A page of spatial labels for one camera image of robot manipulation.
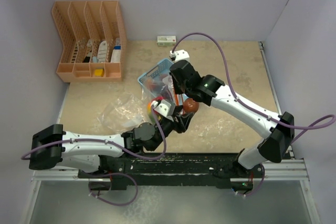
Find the brown onion toy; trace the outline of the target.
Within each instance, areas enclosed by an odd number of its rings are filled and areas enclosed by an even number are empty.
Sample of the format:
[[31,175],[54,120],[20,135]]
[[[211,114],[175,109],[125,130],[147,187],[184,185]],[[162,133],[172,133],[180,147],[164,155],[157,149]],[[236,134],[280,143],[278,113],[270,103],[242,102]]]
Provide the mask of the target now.
[[199,110],[199,103],[192,98],[187,98],[183,102],[183,110],[185,113],[196,113]]

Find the mango toy fruit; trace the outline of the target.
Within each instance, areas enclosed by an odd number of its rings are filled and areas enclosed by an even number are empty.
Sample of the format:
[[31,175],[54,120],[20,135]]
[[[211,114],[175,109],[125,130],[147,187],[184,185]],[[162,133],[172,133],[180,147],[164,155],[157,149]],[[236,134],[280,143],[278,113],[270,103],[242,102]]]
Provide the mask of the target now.
[[147,111],[147,115],[148,115],[149,119],[150,119],[151,121],[154,121],[154,117],[153,117],[153,115],[152,115],[152,111],[151,111],[151,102],[149,102],[149,103],[147,104],[146,111]]

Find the red apple toy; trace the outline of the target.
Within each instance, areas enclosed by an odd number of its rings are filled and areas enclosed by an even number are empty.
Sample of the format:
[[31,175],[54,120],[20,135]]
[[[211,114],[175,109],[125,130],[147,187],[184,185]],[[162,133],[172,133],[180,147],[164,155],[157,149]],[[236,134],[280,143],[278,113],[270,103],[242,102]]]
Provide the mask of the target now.
[[160,103],[164,98],[162,96],[156,97],[154,99],[152,99],[151,104],[152,103]]

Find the clear zip top bag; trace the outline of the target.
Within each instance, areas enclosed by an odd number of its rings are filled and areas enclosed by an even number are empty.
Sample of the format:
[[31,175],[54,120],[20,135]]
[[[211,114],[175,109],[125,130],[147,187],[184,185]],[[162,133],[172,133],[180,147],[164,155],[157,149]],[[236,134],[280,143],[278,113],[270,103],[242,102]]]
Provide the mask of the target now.
[[[155,88],[149,90],[144,85],[147,78],[152,78],[155,81]],[[143,99],[154,99],[162,96],[164,99],[174,102],[176,105],[183,105],[183,102],[188,98],[185,94],[176,94],[173,87],[172,77],[168,73],[159,74],[157,77],[143,76],[140,79],[142,87]]]

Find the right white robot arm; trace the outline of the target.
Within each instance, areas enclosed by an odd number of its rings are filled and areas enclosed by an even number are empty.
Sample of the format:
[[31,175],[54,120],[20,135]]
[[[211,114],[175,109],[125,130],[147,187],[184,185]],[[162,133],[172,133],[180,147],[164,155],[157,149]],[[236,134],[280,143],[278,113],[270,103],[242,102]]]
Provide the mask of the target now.
[[174,90],[185,94],[196,102],[227,112],[248,125],[262,137],[255,147],[242,150],[234,164],[234,173],[246,177],[252,168],[265,161],[280,163],[294,138],[294,117],[288,112],[282,115],[268,111],[255,103],[233,95],[228,85],[221,79],[206,75],[200,76],[186,60],[170,66]]

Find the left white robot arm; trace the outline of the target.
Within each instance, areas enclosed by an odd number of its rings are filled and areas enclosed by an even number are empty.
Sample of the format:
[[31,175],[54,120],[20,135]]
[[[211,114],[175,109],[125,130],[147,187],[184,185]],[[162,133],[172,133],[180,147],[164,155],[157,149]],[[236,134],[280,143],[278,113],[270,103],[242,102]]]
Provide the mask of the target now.
[[29,161],[31,170],[47,170],[57,165],[83,170],[96,178],[108,172],[107,163],[100,156],[113,158],[128,154],[144,160],[143,151],[154,151],[160,145],[167,149],[166,138],[173,131],[184,133],[194,113],[181,114],[182,106],[152,102],[150,114],[154,123],[139,126],[115,135],[82,135],[64,131],[63,125],[54,124],[33,136],[31,150],[21,159]]

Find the blue plastic basket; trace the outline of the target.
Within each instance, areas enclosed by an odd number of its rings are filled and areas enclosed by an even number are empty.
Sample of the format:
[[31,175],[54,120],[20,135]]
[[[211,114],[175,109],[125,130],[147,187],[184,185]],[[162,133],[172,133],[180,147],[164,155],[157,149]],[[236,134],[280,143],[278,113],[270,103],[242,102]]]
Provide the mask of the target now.
[[148,70],[147,72],[138,77],[138,83],[140,84],[139,79],[143,76],[157,77],[159,74],[162,73],[168,73],[170,75],[170,66],[172,64],[173,62],[167,58],[159,61],[152,69]]

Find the small green white box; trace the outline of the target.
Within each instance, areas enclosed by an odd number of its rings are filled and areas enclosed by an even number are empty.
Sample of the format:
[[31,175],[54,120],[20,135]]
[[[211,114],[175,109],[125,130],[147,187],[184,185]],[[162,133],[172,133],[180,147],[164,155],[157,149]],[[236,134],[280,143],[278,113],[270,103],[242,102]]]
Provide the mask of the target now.
[[160,35],[157,36],[157,45],[170,47],[176,45],[176,36]]

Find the white blue tube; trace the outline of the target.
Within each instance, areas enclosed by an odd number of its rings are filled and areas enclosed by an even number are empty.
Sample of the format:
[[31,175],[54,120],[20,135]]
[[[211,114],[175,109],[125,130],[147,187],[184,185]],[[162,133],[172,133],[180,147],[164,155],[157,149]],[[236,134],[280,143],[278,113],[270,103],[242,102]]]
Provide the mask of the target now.
[[111,63],[120,63],[121,62],[121,39],[115,39],[115,46],[111,55]]

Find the white patterned pouch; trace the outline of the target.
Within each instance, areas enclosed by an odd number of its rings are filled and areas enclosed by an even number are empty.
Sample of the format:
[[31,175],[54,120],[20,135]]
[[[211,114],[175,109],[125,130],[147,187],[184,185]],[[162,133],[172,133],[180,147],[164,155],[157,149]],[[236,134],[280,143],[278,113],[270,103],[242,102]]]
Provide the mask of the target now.
[[93,63],[105,62],[107,54],[108,54],[108,44],[106,40],[103,40],[98,47],[97,55],[92,57],[92,62]]

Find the yellow sponge block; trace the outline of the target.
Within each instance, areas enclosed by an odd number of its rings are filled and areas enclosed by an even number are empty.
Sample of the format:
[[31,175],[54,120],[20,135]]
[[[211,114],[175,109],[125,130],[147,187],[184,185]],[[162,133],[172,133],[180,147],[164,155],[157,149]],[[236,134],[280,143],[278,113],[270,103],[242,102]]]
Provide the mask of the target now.
[[103,77],[104,76],[104,69],[95,69],[94,70],[95,77]]

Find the black white card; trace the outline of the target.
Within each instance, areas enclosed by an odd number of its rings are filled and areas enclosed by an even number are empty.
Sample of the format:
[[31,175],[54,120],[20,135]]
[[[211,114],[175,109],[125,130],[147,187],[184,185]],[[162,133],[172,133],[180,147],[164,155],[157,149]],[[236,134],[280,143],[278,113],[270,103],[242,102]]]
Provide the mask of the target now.
[[84,59],[82,60],[82,63],[89,63],[91,55],[92,55],[92,40],[89,39],[87,41],[86,54],[85,54]]

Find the orange desk organizer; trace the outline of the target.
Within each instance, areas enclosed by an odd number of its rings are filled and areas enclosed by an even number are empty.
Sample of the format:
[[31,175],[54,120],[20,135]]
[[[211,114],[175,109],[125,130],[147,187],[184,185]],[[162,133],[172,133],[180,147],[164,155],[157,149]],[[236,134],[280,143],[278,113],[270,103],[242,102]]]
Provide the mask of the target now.
[[63,45],[56,71],[63,82],[122,80],[128,39],[119,1],[56,1],[51,12]]

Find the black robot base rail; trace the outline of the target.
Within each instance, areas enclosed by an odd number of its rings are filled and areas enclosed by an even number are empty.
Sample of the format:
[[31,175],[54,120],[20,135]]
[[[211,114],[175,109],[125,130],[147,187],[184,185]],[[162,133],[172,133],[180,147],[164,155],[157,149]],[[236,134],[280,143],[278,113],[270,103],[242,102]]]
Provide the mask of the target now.
[[112,190],[128,186],[196,186],[252,190],[253,180],[265,174],[261,165],[246,170],[238,165],[235,153],[167,153],[155,161],[132,156],[101,156],[98,170],[79,171],[94,189],[110,185]]

